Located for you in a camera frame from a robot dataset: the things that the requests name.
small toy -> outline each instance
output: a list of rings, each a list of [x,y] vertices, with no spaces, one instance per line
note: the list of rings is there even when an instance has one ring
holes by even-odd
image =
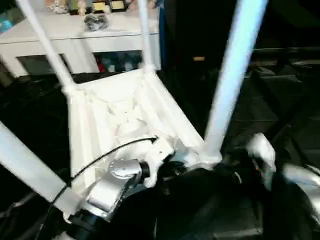
[[[45,5],[55,14],[66,14],[68,12],[66,0],[45,0]]]
[[[82,17],[85,16],[86,12],[87,12],[87,10],[86,10],[87,5],[86,5],[85,0],[78,0],[77,5],[78,5],[79,16],[82,16]]]
[[[91,32],[108,27],[108,19],[104,14],[99,15],[98,17],[93,14],[87,15],[84,19],[84,23]]]
[[[127,3],[129,4],[130,10],[137,10],[138,8],[138,0],[127,0]],[[156,6],[157,0],[149,0],[148,1],[148,8],[154,9]]]

white robotic structure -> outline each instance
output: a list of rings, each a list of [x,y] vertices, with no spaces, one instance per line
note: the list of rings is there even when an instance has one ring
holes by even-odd
[[[86,189],[93,183],[100,182],[95,185],[98,189],[93,188],[91,191],[90,194],[95,192],[92,198],[90,194],[89,198],[86,198],[86,209],[90,209],[90,205],[99,206],[100,209],[96,209],[97,211],[102,209],[104,213],[108,213],[119,200],[119,194],[121,196],[123,193],[120,190],[127,184],[127,181],[114,185],[111,182],[119,178],[123,180],[125,176],[137,173],[118,172],[119,161],[115,159],[122,159],[124,164],[125,160],[132,159],[147,162],[150,169],[150,176],[144,180],[144,186],[147,188],[155,185],[157,171],[163,159],[174,151],[185,154],[185,163],[189,168],[210,169],[221,161],[220,148],[256,42],[267,0],[237,2],[205,140],[197,133],[155,73],[149,41],[146,0],[138,1],[144,67],[82,84],[73,82],[29,0],[17,2],[37,33],[67,98],[70,164],[73,176],[92,160],[118,145],[144,137],[158,136],[154,144],[136,143],[88,169],[72,183],[72,188],[68,188],[58,198],[54,203],[55,207],[66,215],[73,215],[79,206],[83,208],[83,194]],[[0,153],[0,163],[47,201],[52,202],[64,187],[65,183],[2,123]],[[126,170],[136,164],[137,162],[128,161]],[[113,174],[111,180],[108,170]],[[111,184],[110,189],[100,188],[101,184]],[[118,192],[112,192],[112,187],[117,184],[117,187],[120,186],[116,189]],[[110,208],[107,209],[106,205],[101,207],[99,197],[109,199]]]

figurine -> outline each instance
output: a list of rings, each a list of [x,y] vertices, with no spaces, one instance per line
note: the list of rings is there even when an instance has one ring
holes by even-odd
[[[66,0],[45,0],[45,5],[55,14],[66,14],[68,12]]]
[[[127,0],[127,3],[129,4],[130,10],[137,10],[138,8],[138,0]],[[148,8],[154,9],[156,6],[157,0],[148,0]]]
[[[87,12],[87,5],[86,5],[86,1],[85,0],[78,0],[78,14],[79,16],[85,16],[86,15],[86,12]]]

white plastic part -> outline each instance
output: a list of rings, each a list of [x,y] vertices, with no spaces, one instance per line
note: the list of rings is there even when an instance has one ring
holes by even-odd
[[[149,34],[149,21],[147,11],[147,0],[138,0],[139,5],[139,16],[142,27],[142,45],[143,45],[143,62],[144,67],[148,70],[149,68],[154,69],[152,61],[151,45],[150,45],[150,34]]]
[[[61,57],[58,55],[54,47],[52,46],[45,29],[39,22],[35,11],[33,10],[29,0],[17,0],[17,3],[20,6],[25,17],[30,22],[33,30],[39,37],[39,41],[44,47],[44,50],[47,55],[47,59],[51,64],[55,74],[57,75],[61,85],[65,88],[72,88],[75,84],[72,80],[71,75],[68,72],[67,67],[63,63]]]
[[[0,163],[48,202],[52,202],[65,183],[0,122]],[[74,214],[80,197],[68,188],[55,206]]]
[[[68,95],[71,171],[75,174],[94,158],[134,139],[157,135],[180,139],[192,149],[204,141],[161,83],[143,69],[78,84]],[[140,142],[119,150],[88,169],[72,188],[81,193],[114,159],[144,160],[152,148]]]
[[[201,158],[214,163],[232,116],[268,0],[238,0],[205,133]]]
[[[264,160],[273,171],[276,170],[276,151],[265,135],[256,133],[247,144],[246,150],[249,156]]]
[[[257,133],[247,144],[246,150],[249,156],[263,160],[263,183],[266,189],[271,191],[273,175],[277,170],[275,149],[265,135]]]
[[[148,163],[150,176],[147,177],[143,185],[146,188],[153,188],[158,179],[158,170],[164,164],[166,157],[174,153],[173,144],[170,144],[166,139],[160,137],[152,145],[144,158]]]

shelf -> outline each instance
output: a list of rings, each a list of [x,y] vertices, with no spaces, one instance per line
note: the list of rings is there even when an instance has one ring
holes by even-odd
[[[51,40],[132,36],[141,34],[138,11],[108,14],[109,27],[94,32],[87,31],[84,24],[85,17],[83,16],[42,12],[38,13],[38,17]],[[150,34],[159,34],[158,19],[159,8],[149,10]],[[38,41],[38,36],[32,30],[27,19],[0,35],[0,44],[35,41]]]

